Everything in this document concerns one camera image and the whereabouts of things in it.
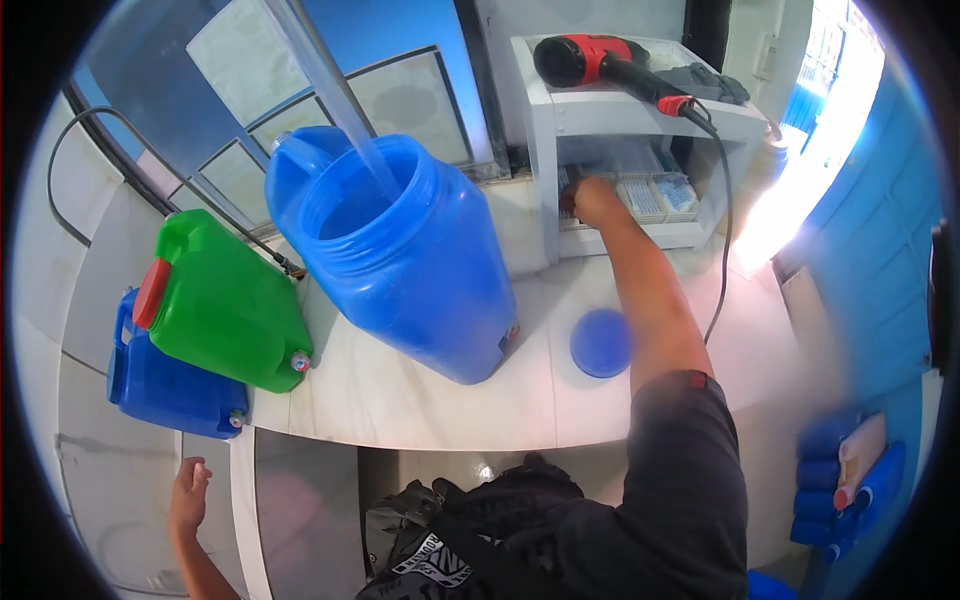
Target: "person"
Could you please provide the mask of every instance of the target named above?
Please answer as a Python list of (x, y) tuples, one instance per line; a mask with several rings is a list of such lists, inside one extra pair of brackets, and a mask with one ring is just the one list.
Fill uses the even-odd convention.
[[(736, 429), (680, 282), (605, 181), (580, 179), (565, 190), (563, 202), (603, 237), (634, 345), (622, 504), (584, 498), (538, 453), (469, 492), (444, 479), (433, 482), (433, 490), (414, 482), (368, 512), (367, 549), (376, 563), (358, 600), (746, 597), (747, 495)], [(203, 459), (183, 462), (171, 502), (171, 537), (191, 597), (233, 598), (196, 543), (209, 476)], [(424, 521), (396, 507), (412, 491), (427, 504), (436, 499), (443, 522), (450, 515), (472, 540), (482, 536), (500, 561), (494, 564), (521, 564), (523, 577), (489, 564), (480, 572), (480, 564), (457, 557), (449, 532), (436, 535), (439, 517)], [(392, 525), (375, 526), (381, 522), (372, 518), (377, 511), (394, 516), (385, 521)], [(480, 558), (490, 552), (483, 549)], [(533, 573), (563, 593), (513, 593), (512, 581)]]

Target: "hand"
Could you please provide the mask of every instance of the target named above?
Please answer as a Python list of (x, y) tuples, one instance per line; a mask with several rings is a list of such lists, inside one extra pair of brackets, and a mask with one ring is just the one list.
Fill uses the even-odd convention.
[(170, 535), (196, 536), (206, 512), (207, 480), (213, 476), (204, 466), (204, 457), (194, 456), (180, 463), (170, 496)]
[(568, 185), (560, 206), (564, 210), (573, 208), (574, 216), (596, 229), (616, 221), (634, 220), (610, 184), (597, 177), (584, 177)]

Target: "heat gun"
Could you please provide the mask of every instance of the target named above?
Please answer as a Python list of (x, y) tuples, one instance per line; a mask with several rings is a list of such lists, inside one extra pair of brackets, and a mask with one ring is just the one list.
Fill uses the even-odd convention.
[[(704, 335), (704, 343), (710, 337), (713, 326), (720, 317), (724, 297), (727, 295), (727, 262), (733, 222), (733, 191), (730, 165), (723, 141), (710, 117), (707, 108), (690, 94), (668, 84), (647, 68), (650, 53), (635, 41), (617, 36), (591, 34), (568, 34), (547, 37), (534, 49), (534, 67), (540, 78), (554, 87), (576, 87), (605, 80), (622, 86), (642, 102), (652, 104), (667, 116), (684, 117), (704, 130), (717, 144), (720, 161), (727, 180), (727, 239), (724, 241), (723, 266), (720, 282), (720, 300), (713, 319)], [(694, 109), (699, 105), (704, 115)]]

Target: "white countertop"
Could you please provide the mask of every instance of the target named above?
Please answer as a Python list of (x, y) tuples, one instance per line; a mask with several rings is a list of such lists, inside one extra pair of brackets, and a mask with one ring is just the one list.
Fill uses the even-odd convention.
[[(702, 252), (667, 252), (702, 329), (719, 293), (722, 238), (711, 242)], [(705, 260), (711, 266), (694, 275)], [(517, 264), (509, 255), (507, 262)], [(291, 393), (255, 390), (254, 426), (345, 444), (429, 450), (527, 450), (626, 437), (628, 373), (592, 378), (569, 352), (570, 331), (581, 316), (619, 308), (605, 255), (562, 260), (515, 280), (516, 349), (474, 386), (458, 385), (353, 326), (309, 277), (298, 288), (318, 349), (314, 364)], [(749, 280), (730, 271), (708, 351), (732, 411), (772, 394), (778, 378), (770, 373), (797, 369), (800, 350), (769, 264)]]

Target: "blue jerry can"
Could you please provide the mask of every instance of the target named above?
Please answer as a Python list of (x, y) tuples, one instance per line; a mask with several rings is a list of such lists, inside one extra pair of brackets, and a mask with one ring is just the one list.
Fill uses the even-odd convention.
[[(240, 433), (247, 415), (244, 384), (167, 356), (133, 324), (137, 290), (120, 300), (107, 373), (107, 399), (134, 419), (208, 438)], [(130, 332), (124, 344), (123, 331)]]

